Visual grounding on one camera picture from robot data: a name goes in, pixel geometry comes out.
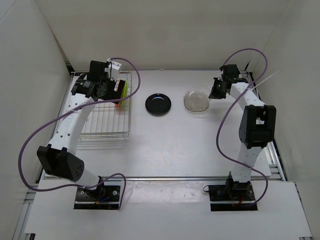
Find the black plate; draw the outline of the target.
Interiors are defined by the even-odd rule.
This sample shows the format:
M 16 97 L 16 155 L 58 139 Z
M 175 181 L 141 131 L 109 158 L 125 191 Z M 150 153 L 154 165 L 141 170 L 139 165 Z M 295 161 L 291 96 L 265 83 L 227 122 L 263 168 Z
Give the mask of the black plate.
M 154 93 L 145 100 L 147 112 L 156 117 L 167 114 L 170 111 L 171 106 L 171 99 L 163 93 Z

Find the clear speckled plate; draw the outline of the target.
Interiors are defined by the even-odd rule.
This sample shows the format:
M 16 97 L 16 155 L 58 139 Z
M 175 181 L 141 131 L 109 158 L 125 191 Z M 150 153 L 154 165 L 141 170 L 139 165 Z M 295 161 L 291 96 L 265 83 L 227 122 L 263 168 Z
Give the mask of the clear speckled plate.
M 186 109 L 191 113 L 199 114 L 205 112 L 208 107 L 187 107 Z

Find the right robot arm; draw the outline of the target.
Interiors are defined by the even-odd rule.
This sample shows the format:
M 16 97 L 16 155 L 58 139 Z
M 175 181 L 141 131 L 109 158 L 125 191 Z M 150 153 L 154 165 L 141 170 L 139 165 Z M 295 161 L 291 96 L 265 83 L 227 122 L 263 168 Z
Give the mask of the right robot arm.
M 221 76 L 214 78 L 209 99 L 225 99 L 227 94 L 235 99 L 243 111 L 238 135 L 240 151 L 234 169 L 230 171 L 222 193 L 228 200 L 248 200 L 251 174 L 262 150 L 272 142 L 275 133 L 276 107 L 267 105 L 255 95 L 248 81 L 240 77 L 236 64 L 220 68 Z

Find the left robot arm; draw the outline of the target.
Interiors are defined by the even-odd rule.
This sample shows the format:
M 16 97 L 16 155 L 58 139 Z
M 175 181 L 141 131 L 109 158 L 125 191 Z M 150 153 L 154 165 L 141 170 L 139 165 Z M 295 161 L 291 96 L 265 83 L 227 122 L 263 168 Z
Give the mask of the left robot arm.
M 115 61 L 92 60 L 89 72 L 82 73 L 71 89 L 67 110 L 70 115 L 61 119 L 56 133 L 47 146 L 40 146 L 37 157 L 46 174 L 80 185 L 93 200 L 100 200 L 105 188 L 101 177 L 85 168 L 85 163 L 76 157 L 79 137 L 98 100 L 119 103 L 124 95 L 124 80 L 117 80 L 122 65 Z

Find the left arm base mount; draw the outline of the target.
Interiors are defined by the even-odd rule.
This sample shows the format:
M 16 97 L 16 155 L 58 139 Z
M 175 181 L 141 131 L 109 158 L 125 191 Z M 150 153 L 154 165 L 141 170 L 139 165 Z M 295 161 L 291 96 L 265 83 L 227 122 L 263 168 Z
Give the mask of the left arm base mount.
M 74 210 L 118 210 L 121 199 L 121 182 L 106 181 L 95 190 L 78 188 Z

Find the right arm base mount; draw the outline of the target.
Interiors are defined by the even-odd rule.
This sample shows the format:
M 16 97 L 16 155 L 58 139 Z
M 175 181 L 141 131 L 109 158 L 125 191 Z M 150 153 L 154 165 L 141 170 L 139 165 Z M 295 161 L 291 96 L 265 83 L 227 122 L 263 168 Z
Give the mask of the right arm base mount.
M 234 181 L 232 177 L 224 184 L 209 184 L 202 188 L 209 194 L 211 212 L 257 211 L 252 183 Z

